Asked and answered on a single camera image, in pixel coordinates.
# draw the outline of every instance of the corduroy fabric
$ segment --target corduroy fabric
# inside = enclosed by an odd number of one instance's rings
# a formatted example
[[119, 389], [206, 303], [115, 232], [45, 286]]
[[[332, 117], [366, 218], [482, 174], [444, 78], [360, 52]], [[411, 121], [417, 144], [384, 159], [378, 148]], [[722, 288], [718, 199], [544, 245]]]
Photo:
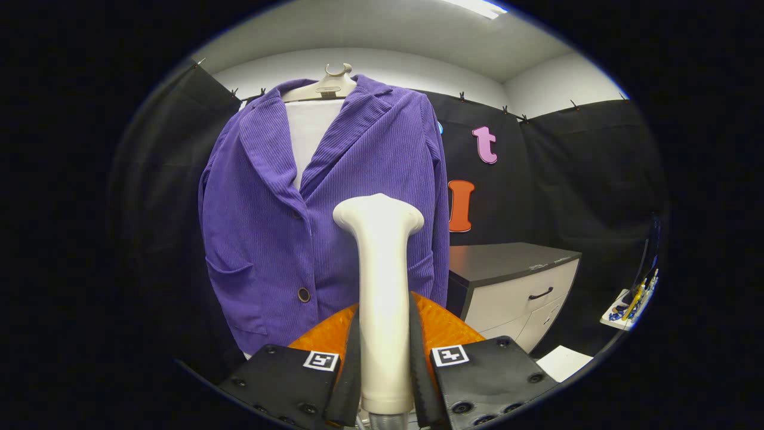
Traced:
[[[199, 183], [199, 220], [215, 294], [242, 351], [288, 345], [358, 303], [355, 239], [332, 219], [351, 197], [383, 193], [416, 207], [409, 288], [445, 306], [448, 190], [437, 119], [426, 96], [364, 75], [303, 172], [300, 189], [281, 94], [239, 111], [223, 129]], [[305, 288], [310, 300], [302, 302]]]

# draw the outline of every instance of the black backdrop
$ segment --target black backdrop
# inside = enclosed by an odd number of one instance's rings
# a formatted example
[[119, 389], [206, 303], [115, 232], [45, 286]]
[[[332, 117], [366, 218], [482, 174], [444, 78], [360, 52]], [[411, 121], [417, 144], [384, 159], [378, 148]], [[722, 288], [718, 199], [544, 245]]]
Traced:
[[[582, 252], [565, 306], [533, 356], [560, 344], [595, 355], [616, 333], [599, 318], [634, 282], [651, 212], [664, 227], [669, 220], [657, 144], [639, 110], [612, 100], [518, 122], [490, 106], [421, 92], [443, 126], [448, 180], [475, 186], [472, 228], [452, 233], [451, 244], [529, 242]], [[481, 126], [496, 136], [491, 165], [471, 134]]]
[[137, 326], [118, 347], [180, 358], [217, 381], [244, 358], [203, 263], [197, 190], [241, 101], [194, 65], [169, 73], [125, 131], [108, 185], [107, 230], [117, 252], [116, 314]]
[[[445, 170], [449, 181], [474, 184], [470, 196], [470, 231], [451, 233], [451, 245], [526, 242], [533, 238], [533, 181], [517, 120], [503, 111], [444, 94], [427, 95], [443, 126]], [[472, 130], [486, 126], [496, 136], [492, 165], [478, 155]], [[448, 191], [449, 201], [452, 192]]]
[[615, 334], [599, 318], [632, 286], [653, 211], [666, 242], [670, 204], [658, 147], [624, 100], [538, 116], [520, 129], [533, 176], [533, 241], [583, 253], [565, 306], [533, 356], [560, 344], [594, 355]]

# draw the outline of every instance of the letter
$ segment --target letter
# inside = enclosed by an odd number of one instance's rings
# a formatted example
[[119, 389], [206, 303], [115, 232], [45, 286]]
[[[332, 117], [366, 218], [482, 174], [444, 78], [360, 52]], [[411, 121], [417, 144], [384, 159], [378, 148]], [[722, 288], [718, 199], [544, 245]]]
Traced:
[[499, 158], [498, 155], [491, 153], [490, 143], [496, 141], [496, 136], [488, 131], [488, 127], [480, 127], [472, 130], [472, 135], [477, 137], [477, 153], [481, 160], [492, 165]]
[[472, 228], [469, 220], [470, 194], [475, 186], [467, 181], [450, 181], [448, 187], [453, 193], [448, 230], [452, 233], [466, 233]]

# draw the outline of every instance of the ceiling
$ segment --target ceiling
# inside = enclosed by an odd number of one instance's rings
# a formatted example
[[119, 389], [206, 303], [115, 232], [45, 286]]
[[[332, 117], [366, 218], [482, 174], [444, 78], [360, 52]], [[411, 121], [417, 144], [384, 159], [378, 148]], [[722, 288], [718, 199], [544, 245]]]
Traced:
[[444, 61], [504, 83], [573, 52], [512, 11], [494, 20], [441, 0], [294, 0], [248, 19], [191, 57], [214, 74], [296, 50], [359, 47]]

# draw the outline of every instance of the white cabinet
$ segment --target white cabinet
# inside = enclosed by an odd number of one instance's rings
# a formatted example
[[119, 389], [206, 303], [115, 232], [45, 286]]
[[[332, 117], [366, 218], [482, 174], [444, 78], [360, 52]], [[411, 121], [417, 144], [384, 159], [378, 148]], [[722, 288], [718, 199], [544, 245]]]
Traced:
[[568, 294], [577, 267], [576, 259], [543, 272], [476, 288], [465, 322], [483, 331], [528, 315]]
[[555, 322], [580, 258], [529, 243], [452, 246], [446, 308], [486, 339], [509, 336], [530, 353]]
[[559, 314], [566, 297], [567, 295], [564, 295], [531, 313], [528, 322], [523, 327], [523, 331], [520, 332], [518, 337], [513, 338], [525, 352], [529, 353], [532, 351], [541, 338], [544, 337], [546, 331], [555, 322], [555, 318], [557, 318], [557, 314]]
[[499, 336], [509, 336], [513, 339], [517, 339], [517, 337], [520, 336], [520, 332], [523, 331], [523, 328], [528, 322], [528, 318], [530, 318], [530, 315], [523, 315], [522, 317], [510, 321], [506, 324], [502, 324], [499, 327], [481, 331], [480, 334], [486, 339], [492, 339]]

